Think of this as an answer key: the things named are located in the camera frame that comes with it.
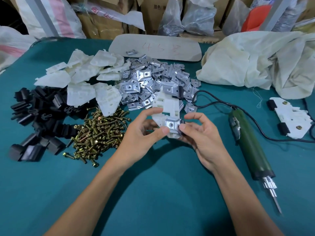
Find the person's right hand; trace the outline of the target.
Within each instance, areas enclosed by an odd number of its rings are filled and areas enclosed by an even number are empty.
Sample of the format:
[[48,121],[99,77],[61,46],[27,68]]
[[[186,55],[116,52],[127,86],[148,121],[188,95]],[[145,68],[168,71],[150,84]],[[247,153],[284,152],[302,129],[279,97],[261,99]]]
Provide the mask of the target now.
[[196,152],[201,164],[210,172],[214,173],[223,163],[229,162],[228,154],[219,131],[215,124],[200,112],[191,112],[184,116],[186,124],[200,125],[200,137],[192,139],[184,133],[179,138],[184,143],[189,144]]

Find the person's left hand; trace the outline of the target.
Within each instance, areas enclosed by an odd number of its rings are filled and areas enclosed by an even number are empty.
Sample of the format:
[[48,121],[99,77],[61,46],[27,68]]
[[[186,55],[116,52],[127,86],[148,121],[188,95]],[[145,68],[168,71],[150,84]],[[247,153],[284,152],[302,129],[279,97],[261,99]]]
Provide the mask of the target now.
[[147,135],[160,127],[148,117],[160,114],[162,111],[163,109],[158,107],[143,110],[129,124],[120,146],[112,156],[124,170],[139,161],[155,144],[147,142]]

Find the white plastic bracket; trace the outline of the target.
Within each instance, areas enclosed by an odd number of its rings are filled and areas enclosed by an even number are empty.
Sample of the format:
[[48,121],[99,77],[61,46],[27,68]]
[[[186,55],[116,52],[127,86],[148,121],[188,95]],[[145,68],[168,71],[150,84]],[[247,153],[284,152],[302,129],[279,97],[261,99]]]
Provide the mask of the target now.
[[[159,92],[153,100],[152,106],[163,109],[162,113],[152,115],[152,119],[158,127],[165,127],[165,120],[168,116],[182,119],[180,117],[180,110],[183,107],[183,102],[177,98],[173,98],[171,95]],[[172,139],[179,139],[181,136],[182,132],[180,134],[169,133],[167,135],[168,138]]]

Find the person's left forearm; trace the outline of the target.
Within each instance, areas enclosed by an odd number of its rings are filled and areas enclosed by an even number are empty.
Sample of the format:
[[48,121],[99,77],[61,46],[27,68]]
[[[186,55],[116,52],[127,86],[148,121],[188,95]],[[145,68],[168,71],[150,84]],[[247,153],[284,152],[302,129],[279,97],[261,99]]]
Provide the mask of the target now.
[[141,158],[115,153],[43,236],[92,236],[121,176]]

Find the person's right forearm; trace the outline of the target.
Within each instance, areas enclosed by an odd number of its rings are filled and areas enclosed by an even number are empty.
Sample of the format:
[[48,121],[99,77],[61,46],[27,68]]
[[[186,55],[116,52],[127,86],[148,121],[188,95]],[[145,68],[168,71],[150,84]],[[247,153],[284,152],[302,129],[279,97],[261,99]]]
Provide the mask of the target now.
[[284,236],[229,154],[220,156],[214,162],[212,173],[223,195],[237,236]]

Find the pile of silver metal plates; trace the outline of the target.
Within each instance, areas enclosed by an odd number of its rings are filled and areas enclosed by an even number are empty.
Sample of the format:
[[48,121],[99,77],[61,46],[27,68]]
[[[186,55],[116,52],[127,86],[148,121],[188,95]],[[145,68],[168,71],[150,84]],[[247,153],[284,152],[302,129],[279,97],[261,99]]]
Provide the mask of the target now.
[[179,99],[183,102],[182,109],[186,113],[197,111],[198,107],[193,105],[192,100],[201,81],[191,78],[184,64],[168,64],[147,55],[125,60],[131,61],[131,67],[123,72],[122,80],[116,81],[116,87],[123,96],[120,105],[127,105],[130,111],[148,109],[153,107],[153,100],[159,92],[178,99],[176,91],[178,86],[183,86],[184,99]]

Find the green electric screwdriver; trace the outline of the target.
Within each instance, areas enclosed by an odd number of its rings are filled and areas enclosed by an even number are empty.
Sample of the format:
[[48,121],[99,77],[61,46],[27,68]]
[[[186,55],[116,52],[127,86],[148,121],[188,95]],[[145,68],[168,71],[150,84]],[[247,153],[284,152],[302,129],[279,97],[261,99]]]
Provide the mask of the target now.
[[252,179],[262,182],[264,188],[273,198],[279,213],[282,214],[275,192],[277,186],[273,181],[276,175],[254,134],[253,128],[247,121],[245,113],[240,109],[232,110],[229,114],[229,124],[235,141],[241,148]]

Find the beige oval board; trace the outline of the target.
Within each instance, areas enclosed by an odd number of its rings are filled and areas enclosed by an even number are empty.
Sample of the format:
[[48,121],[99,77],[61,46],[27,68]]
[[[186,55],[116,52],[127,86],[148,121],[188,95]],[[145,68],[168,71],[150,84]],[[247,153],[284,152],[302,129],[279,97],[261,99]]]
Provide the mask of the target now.
[[155,59],[198,62],[202,59],[199,43],[195,40],[141,34],[118,35],[112,41],[108,51],[128,57],[127,52],[136,50],[139,58],[146,54]]

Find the cream cloth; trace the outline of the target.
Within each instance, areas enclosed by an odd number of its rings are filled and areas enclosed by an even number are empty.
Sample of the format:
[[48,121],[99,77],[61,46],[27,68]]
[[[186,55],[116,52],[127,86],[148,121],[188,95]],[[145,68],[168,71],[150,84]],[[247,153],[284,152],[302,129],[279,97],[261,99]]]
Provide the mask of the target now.
[[252,31],[232,34],[208,48],[200,81],[237,87],[274,87],[283,99],[315,90],[315,33]]

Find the pile of white plastic brackets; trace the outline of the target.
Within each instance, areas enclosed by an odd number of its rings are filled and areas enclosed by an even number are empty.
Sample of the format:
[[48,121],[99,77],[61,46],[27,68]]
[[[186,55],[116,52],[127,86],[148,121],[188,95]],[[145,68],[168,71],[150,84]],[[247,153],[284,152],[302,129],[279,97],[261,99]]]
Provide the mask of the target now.
[[120,81],[131,61],[119,54],[99,50],[96,55],[86,55],[76,49],[68,63],[61,62],[46,69],[46,75],[36,78],[34,85],[64,88],[67,105],[81,107],[95,99],[103,116],[112,116],[123,99],[118,87],[107,81]]

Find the clear plastic bag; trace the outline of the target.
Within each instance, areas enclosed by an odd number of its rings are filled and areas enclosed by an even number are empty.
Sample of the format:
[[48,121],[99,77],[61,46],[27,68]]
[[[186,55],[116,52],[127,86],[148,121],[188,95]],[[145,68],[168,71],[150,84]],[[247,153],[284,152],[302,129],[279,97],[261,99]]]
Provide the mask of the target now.
[[181,23],[182,0],[168,0],[157,35],[178,37],[184,31]]
[[308,0],[290,0],[289,6],[283,12],[281,17],[276,22],[271,30],[272,32],[290,32],[300,17],[305,11]]
[[193,35],[213,36],[217,0],[187,0],[182,19],[184,31]]
[[239,33],[249,15],[250,5],[253,0],[232,0],[228,7],[226,19],[222,26],[225,36]]

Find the pile of black plastic clips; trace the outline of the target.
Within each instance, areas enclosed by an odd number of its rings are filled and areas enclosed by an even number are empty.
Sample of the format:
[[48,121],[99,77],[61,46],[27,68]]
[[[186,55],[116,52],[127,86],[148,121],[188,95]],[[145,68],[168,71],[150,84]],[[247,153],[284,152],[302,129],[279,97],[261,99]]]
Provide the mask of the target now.
[[17,103],[11,105],[13,117],[20,125],[32,124],[34,132],[20,144],[10,146],[9,157],[14,161],[38,162],[46,150],[53,155],[69,147],[60,138],[70,139],[77,135],[74,124],[65,124],[66,117],[84,119],[85,105],[74,107],[67,104],[66,88],[40,87],[33,90],[23,87],[14,93]]

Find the orange plastic object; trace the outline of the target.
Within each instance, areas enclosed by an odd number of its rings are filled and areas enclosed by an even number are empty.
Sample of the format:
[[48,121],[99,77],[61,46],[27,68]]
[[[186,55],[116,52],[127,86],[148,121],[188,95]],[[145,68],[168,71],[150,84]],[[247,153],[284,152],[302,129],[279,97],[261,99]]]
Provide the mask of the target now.
[[243,23],[241,32],[258,31],[267,18],[271,8],[272,5],[262,5],[253,8]]

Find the assembled white bracket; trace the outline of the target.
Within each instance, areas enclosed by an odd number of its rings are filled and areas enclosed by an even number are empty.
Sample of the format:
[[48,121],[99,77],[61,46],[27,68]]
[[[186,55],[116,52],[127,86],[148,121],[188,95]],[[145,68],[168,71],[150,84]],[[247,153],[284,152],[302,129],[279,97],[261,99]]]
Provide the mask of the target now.
[[[292,139],[302,139],[305,134],[310,130],[313,120],[308,114],[307,110],[301,110],[299,107],[293,107],[290,105],[283,105],[282,102],[286,101],[282,98],[270,98],[273,99],[277,105],[275,113],[277,114],[280,123],[284,122],[287,124],[290,133],[287,137]],[[302,130],[296,129],[296,126],[302,126]]]

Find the grey metal post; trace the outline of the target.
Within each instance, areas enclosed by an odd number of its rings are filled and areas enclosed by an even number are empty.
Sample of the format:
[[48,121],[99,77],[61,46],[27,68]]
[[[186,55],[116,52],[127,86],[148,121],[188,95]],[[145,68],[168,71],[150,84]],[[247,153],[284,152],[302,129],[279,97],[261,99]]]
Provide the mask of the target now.
[[259,31],[272,31],[277,21],[280,19],[292,0],[275,0],[271,10],[259,28]]

